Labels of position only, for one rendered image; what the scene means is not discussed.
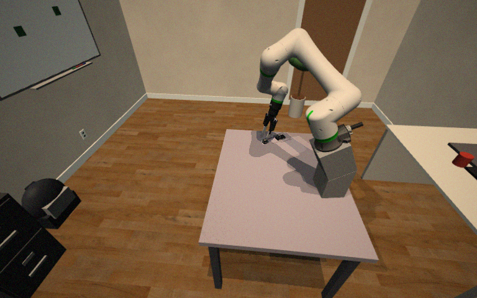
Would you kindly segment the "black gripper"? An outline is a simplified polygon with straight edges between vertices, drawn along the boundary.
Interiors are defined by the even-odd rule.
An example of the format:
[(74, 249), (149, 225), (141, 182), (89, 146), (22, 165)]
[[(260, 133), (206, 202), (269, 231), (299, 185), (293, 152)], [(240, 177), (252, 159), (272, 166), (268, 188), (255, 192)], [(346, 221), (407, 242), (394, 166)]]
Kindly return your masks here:
[(268, 130), (268, 134), (267, 134), (266, 137), (270, 137), (271, 131), (274, 131), (274, 129), (275, 129), (276, 123), (278, 121), (278, 120), (276, 120), (276, 116), (278, 115), (278, 112), (279, 112), (279, 110), (275, 110), (275, 109), (270, 108), (268, 113), (266, 113), (265, 119), (263, 121), (264, 128), (263, 128), (263, 131), (262, 131), (262, 133), (265, 133), (267, 125), (270, 121), (270, 129)]

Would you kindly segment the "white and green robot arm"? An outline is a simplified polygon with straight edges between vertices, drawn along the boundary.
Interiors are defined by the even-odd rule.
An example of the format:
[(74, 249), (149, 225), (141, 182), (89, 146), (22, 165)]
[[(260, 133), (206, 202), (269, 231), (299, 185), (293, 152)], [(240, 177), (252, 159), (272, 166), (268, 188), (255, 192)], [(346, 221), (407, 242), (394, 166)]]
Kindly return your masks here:
[(327, 93), (325, 99), (310, 106), (305, 114), (315, 138), (316, 149), (330, 152), (338, 149), (343, 142), (351, 142), (351, 131), (363, 126), (363, 122), (351, 126), (337, 126), (337, 121), (358, 107), (361, 91), (330, 64), (304, 29), (296, 28), (290, 31), (263, 51), (260, 59), (260, 78), (257, 82), (258, 91), (272, 95), (269, 104), (272, 109), (281, 109), (288, 86), (273, 81), (273, 78), (290, 58), (297, 58)]

